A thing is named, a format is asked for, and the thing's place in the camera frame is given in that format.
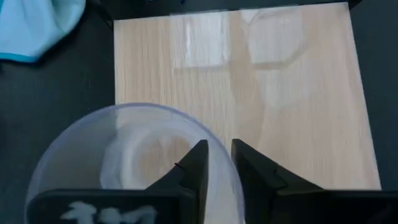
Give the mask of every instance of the blue fabric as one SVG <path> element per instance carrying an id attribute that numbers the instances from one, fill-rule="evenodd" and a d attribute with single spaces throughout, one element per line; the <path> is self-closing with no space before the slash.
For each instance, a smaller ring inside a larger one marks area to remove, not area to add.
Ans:
<path id="1" fill-rule="evenodd" d="M 0 0 L 0 59 L 35 62 L 76 26 L 85 0 Z"/>
<path id="2" fill-rule="evenodd" d="M 0 53 L 0 59 L 13 60 L 13 61 L 17 61 L 17 62 L 32 63 L 32 62 L 37 61 L 39 58 L 38 57 L 25 56 L 25 55 L 11 54 L 11 53 Z"/>

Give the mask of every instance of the wood grain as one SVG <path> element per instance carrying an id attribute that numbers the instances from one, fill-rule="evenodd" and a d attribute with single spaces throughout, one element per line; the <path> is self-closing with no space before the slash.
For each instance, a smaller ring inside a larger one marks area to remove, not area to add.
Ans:
<path id="1" fill-rule="evenodd" d="M 184 111 L 328 189 L 380 189 L 347 3 L 116 21 L 116 102 Z"/>

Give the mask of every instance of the light wood surface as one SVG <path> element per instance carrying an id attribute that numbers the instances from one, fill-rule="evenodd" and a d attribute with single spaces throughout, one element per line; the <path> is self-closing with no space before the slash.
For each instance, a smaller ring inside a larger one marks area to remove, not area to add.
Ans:
<path id="1" fill-rule="evenodd" d="M 379 189 L 347 3 L 114 23 L 116 103 L 196 117 L 328 189 Z"/>

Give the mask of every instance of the transparent bowl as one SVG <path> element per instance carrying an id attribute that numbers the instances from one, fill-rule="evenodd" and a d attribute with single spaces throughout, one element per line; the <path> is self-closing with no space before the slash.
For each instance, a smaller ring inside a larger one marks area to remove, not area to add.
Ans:
<path id="1" fill-rule="evenodd" d="M 201 139 L 209 145 L 205 222 L 243 223 L 241 183 L 222 143 L 187 114 L 150 103 L 109 106 L 64 130 L 41 157 L 25 207 L 52 189 L 145 189 Z"/>

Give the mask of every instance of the white lettering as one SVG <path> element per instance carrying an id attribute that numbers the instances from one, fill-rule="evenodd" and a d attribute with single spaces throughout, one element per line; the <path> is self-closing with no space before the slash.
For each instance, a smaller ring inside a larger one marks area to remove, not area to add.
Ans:
<path id="1" fill-rule="evenodd" d="M 76 220 L 77 224 L 94 224 L 93 215 L 97 209 L 84 202 L 73 202 L 69 205 L 72 210 L 61 215 L 61 219 Z M 154 224 L 157 212 L 154 207 L 146 205 L 130 212 L 120 214 L 118 208 L 104 208 L 99 213 L 98 221 L 105 224 Z"/>

